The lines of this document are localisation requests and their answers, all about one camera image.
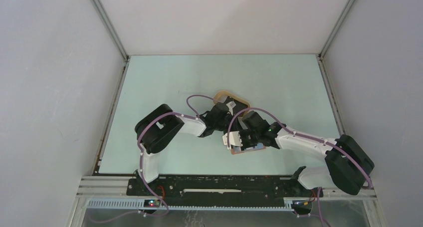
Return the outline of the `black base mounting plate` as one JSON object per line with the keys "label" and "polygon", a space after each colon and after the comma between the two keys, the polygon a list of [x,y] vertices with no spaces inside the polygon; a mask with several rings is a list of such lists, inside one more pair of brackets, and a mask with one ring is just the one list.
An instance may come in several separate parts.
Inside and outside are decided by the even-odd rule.
{"label": "black base mounting plate", "polygon": [[281,175],[159,175],[147,185],[132,177],[126,190],[128,196],[158,195],[170,207],[217,208],[284,208],[289,198],[309,200],[317,192]]}

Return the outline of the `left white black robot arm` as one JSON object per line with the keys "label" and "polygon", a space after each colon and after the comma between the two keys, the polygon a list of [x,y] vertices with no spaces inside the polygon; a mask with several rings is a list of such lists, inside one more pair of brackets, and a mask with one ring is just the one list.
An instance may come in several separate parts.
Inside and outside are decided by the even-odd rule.
{"label": "left white black robot arm", "polygon": [[215,131],[227,129],[232,117],[233,106],[219,102],[210,111],[199,116],[177,113],[169,105],[162,104],[140,120],[134,128],[141,151],[139,190],[145,195],[152,195],[157,191],[159,153],[178,133],[207,137]]}

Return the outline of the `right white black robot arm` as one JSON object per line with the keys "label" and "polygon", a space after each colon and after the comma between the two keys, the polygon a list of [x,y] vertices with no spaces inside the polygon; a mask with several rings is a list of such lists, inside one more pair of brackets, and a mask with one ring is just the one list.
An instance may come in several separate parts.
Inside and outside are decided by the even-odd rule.
{"label": "right white black robot arm", "polygon": [[323,163],[322,166],[302,166],[290,182],[291,192],[303,196],[315,188],[337,187],[349,195],[357,195],[362,188],[372,189],[370,177],[375,165],[355,139],[342,134],[338,138],[324,138],[297,131],[277,118],[269,124],[252,108],[241,118],[245,129],[228,128],[228,146],[252,148],[258,144],[281,150],[297,151]]}

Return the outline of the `brown leather card holder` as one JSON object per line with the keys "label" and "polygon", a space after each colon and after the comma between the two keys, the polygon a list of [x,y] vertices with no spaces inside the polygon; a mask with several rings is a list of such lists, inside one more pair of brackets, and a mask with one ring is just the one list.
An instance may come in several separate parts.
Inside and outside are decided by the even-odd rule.
{"label": "brown leather card holder", "polygon": [[230,152],[231,152],[232,155],[235,155],[235,154],[248,153],[248,152],[252,152],[252,151],[264,150],[264,149],[266,149],[266,147],[262,143],[258,143],[256,146],[248,147],[248,148],[242,148],[242,147],[239,147],[239,146],[232,146],[231,149],[230,149]]}

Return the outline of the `beige oval card tray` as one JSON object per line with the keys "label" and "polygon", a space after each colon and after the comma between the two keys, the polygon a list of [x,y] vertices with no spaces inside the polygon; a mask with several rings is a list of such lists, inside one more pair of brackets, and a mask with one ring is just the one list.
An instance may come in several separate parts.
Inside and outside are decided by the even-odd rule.
{"label": "beige oval card tray", "polygon": [[251,107],[251,105],[249,104],[249,102],[227,90],[219,90],[213,97],[213,103],[217,104],[218,102],[224,102],[226,100],[227,97],[230,97],[240,103],[243,103],[244,105],[246,105],[247,107]]}

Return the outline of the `aluminium frame rail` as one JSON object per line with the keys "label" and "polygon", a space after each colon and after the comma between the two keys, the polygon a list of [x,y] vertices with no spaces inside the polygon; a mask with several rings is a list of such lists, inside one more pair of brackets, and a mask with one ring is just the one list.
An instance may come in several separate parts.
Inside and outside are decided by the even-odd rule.
{"label": "aluminium frame rail", "polygon": [[317,201],[372,201],[373,190],[308,190],[290,176],[162,175],[145,186],[137,177],[83,177],[77,196],[90,209],[149,213],[167,210],[290,211]]}

